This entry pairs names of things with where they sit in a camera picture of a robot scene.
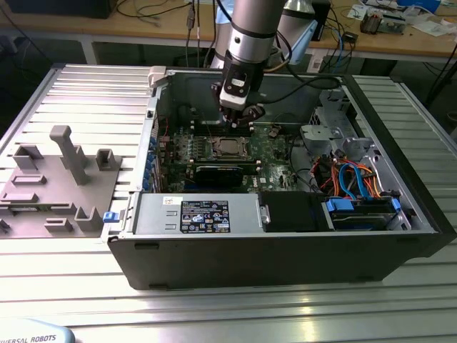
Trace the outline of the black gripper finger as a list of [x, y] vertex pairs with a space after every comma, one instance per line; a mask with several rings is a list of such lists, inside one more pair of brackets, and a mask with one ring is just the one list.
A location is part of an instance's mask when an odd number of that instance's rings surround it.
[[214, 101], [216, 102], [219, 114], [222, 116], [225, 125], [232, 128], [237, 127], [237, 112], [236, 110], [232, 109], [229, 105], [226, 104], [225, 97], [227, 93], [220, 81], [211, 84], [211, 93], [213, 95]]
[[260, 119], [266, 114], [263, 104], [252, 104], [238, 111], [237, 126], [248, 126], [251, 122]]

